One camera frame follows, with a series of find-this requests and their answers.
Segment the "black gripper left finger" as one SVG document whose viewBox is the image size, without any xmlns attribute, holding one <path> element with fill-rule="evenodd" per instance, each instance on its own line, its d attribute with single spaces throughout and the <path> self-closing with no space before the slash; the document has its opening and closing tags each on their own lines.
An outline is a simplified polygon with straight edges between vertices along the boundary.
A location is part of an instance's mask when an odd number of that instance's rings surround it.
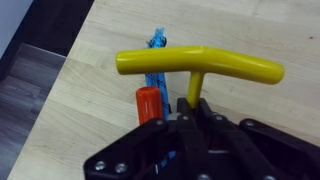
<svg viewBox="0 0 320 180">
<path fill-rule="evenodd" d="M 179 173 L 182 180 L 213 180 L 208 147 L 203 133 L 198 129 L 193 111 L 185 98 L 177 100 L 179 148 Z"/>
</svg>

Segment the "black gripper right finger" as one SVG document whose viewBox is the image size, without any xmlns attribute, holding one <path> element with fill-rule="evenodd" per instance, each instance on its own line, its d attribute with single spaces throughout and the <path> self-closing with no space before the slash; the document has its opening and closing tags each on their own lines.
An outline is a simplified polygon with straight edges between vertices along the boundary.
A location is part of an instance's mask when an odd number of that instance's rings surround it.
<svg viewBox="0 0 320 180">
<path fill-rule="evenodd" d="M 203 98 L 197 105 L 197 118 L 209 147 L 229 151 L 249 180 L 277 180 L 276 170 L 250 138 L 225 116 L 212 111 Z"/>
</svg>

